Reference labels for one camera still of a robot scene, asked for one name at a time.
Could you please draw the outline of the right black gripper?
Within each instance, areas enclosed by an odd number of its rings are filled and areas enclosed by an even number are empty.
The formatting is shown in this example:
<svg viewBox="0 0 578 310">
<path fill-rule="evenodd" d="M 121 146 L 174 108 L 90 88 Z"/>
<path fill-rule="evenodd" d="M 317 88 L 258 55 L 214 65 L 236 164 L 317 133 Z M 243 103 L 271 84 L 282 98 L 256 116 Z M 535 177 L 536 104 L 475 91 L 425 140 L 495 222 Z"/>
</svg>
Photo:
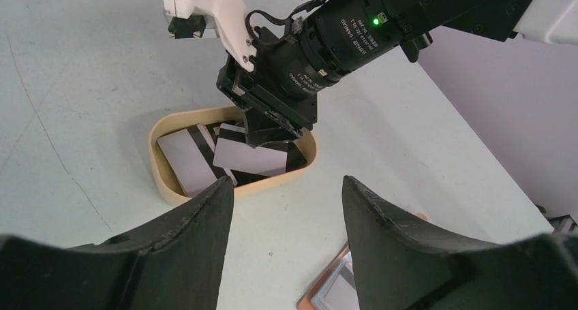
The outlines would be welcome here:
<svg viewBox="0 0 578 310">
<path fill-rule="evenodd" d="M 248 26 L 256 55 L 248 72 L 233 58 L 217 87 L 244 113 L 245 139 L 252 147 L 295 141 L 317 121 L 317 95 L 386 52 L 400 47 L 416 62 L 431 36 L 391 16 L 381 0 L 312 0 L 286 18 L 258 10 L 282 27 L 276 36 Z"/>
</svg>

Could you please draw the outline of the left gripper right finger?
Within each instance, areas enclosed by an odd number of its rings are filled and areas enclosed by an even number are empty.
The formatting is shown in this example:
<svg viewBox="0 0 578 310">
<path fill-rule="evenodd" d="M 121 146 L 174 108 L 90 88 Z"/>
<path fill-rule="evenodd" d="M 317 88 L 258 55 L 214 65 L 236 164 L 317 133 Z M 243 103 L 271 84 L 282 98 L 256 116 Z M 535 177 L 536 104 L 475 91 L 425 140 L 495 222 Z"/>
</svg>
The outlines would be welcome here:
<svg viewBox="0 0 578 310">
<path fill-rule="evenodd" d="M 436 226 L 345 176 L 342 205 L 362 309 L 576 309 L 577 235 L 505 245 Z"/>
</svg>

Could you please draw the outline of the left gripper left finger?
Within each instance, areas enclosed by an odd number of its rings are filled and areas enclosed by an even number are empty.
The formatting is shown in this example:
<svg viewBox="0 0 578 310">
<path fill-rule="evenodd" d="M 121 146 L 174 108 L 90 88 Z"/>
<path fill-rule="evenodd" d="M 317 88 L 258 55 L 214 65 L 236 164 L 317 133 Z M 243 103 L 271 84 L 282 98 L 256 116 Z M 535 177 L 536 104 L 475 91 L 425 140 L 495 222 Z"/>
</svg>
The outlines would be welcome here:
<svg viewBox="0 0 578 310">
<path fill-rule="evenodd" d="M 220 178 L 101 244 L 1 236 L 2 309 L 215 309 L 234 206 Z"/>
</svg>

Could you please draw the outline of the brown leather card holder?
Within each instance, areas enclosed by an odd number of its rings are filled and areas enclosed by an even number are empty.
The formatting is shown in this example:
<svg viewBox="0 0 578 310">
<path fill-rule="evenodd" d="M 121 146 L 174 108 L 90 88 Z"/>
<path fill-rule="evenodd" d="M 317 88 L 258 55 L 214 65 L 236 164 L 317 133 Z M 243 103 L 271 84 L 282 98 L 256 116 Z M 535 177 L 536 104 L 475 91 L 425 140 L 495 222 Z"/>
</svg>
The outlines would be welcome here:
<svg viewBox="0 0 578 310">
<path fill-rule="evenodd" d="M 348 245 L 297 303 L 297 309 L 359 309 L 358 296 Z"/>
</svg>

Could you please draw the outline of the beige oval card tray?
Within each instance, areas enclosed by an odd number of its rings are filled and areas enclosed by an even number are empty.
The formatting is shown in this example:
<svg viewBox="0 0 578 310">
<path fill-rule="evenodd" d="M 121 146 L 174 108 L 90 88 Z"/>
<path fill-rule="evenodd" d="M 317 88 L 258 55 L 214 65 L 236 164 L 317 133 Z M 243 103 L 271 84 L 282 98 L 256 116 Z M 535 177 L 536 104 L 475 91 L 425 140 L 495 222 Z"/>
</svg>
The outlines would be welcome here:
<svg viewBox="0 0 578 310">
<path fill-rule="evenodd" d="M 189 110 L 168 114 L 161 118 L 149 133 L 148 150 L 151 171 L 160 196 L 169 204 L 179 206 L 189 198 L 183 194 L 181 186 L 167 162 L 162 150 L 157 145 L 157 139 L 174 131 L 189 127 L 195 124 L 213 124 L 228 120 L 242 118 L 242 112 L 234 107 L 205 108 L 201 110 Z M 283 184 L 293 182 L 303 176 L 304 172 L 313 166 L 317 156 L 317 144 L 314 135 L 307 131 L 303 137 L 295 142 L 296 147 L 303 154 L 307 163 L 302 168 L 274 176 L 271 178 L 256 181 L 244 186 L 234 188 L 236 198 L 244 198 L 268 189 L 273 189 Z"/>
</svg>

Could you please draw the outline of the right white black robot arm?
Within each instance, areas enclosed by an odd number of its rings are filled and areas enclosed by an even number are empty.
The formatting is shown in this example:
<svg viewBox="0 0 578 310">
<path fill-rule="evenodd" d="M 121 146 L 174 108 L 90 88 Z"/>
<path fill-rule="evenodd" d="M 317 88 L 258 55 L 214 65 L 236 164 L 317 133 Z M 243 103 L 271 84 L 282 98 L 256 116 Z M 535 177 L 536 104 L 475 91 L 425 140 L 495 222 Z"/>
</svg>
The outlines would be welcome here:
<svg viewBox="0 0 578 310">
<path fill-rule="evenodd" d="M 285 19 L 264 17 L 284 34 L 244 15 L 254 69 L 229 57 L 216 82 L 243 111 L 250 146 L 301 138 L 317 121 L 319 91 L 395 48 L 416 62 L 437 27 L 500 42 L 577 43 L 577 0 L 304 0 Z"/>
</svg>

